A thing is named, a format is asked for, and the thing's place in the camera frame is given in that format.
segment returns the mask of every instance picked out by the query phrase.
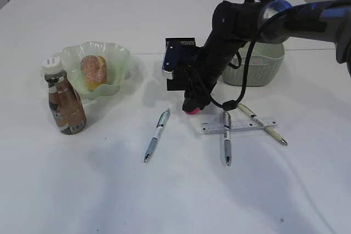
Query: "bottle cap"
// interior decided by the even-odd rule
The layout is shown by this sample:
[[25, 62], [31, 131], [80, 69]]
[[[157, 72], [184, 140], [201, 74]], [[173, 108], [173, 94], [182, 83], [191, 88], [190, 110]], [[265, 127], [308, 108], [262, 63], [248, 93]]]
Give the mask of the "bottle cap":
[[62, 62], [58, 58], [49, 58], [43, 61], [44, 74], [56, 74], [62, 70]]

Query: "white ruler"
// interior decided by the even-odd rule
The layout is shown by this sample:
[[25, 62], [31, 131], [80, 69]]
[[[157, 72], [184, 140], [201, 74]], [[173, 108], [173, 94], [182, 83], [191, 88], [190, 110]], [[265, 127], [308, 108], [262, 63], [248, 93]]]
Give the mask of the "white ruler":
[[[236, 120], [231, 122], [231, 131], [232, 132], [241, 132], [241, 131], [250, 131], [250, 130], [259, 130], [264, 127], [274, 127], [277, 125], [276, 120], [271, 117], [261, 118], [265, 126], [256, 123], [252, 119]], [[224, 132], [224, 127], [222, 123], [212, 122], [212, 123], [201, 123], [201, 131], [203, 134], [221, 134]]]

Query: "ballpoint pen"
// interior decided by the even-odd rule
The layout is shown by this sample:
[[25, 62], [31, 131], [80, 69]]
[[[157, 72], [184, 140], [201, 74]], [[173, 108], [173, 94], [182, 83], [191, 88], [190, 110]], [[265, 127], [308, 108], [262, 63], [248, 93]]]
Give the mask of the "ballpoint pen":
[[145, 153], [144, 163], [146, 163], [150, 159], [151, 155], [154, 153], [157, 142], [161, 137], [162, 131], [165, 128], [165, 125], [168, 121], [170, 114], [171, 114], [171, 111], [169, 108], [161, 114], [161, 117], [160, 117], [160, 119], [157, 123], [157, 126], [156, 126], [156, 133], [155, 133], [154, 137], [151, 139], [149, 147]]
[[[253, 119], [255, 122], [258, 124], [265, 126], [265, 123], [260, 119], [258, 116], [256, 116], [253, 111], [251, 111], [247, 106], [244, 104], [238, 104], [237, 106], [244, 114], [249, 116], [251, 119]], [[272, 127], [265, 127], [264, 131], [272, 136], [276, 141], [281, 143], [282, 145], [287, 145], [287, 141], [284, 140], [283, 137], [281, 137], [280, 134], [278, 134]]]
[[228, 166], [231, 164], [231, 143], [230, 143], [230, 129], [231, 120], [229, 112], [223, 112], [223, 126], [224, 126], [224, 157]]

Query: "bread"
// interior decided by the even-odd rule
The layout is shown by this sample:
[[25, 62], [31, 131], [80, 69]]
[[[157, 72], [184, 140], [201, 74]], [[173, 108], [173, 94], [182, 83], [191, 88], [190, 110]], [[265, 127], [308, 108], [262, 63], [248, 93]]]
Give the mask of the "bread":
[[101, 56], [85, 56], [81, 61], [81, 70], [84, 83], [89, 90], [95, 90], [107, 82], [107, 65]]

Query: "green plastic basket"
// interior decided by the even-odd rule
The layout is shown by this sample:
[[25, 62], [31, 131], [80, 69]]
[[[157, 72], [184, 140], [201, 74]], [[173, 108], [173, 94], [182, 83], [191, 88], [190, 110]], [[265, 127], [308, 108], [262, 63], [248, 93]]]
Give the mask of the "green plastic basket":
[[[222, 73], [225, 83], [242, 85], [244, 63], [249, 45], [250, 43], [247, 43], [239, 50], [242, 57], [241, 67], [237, 70], [227, 67]], [[284, 55], [283, 44], [256, 43], [248, 67], [247, 86], [265, 86], [270, 83], [278, 72]], [[236, 56], [232, 59], [231, 63], [238, 65], [239, 62]]]

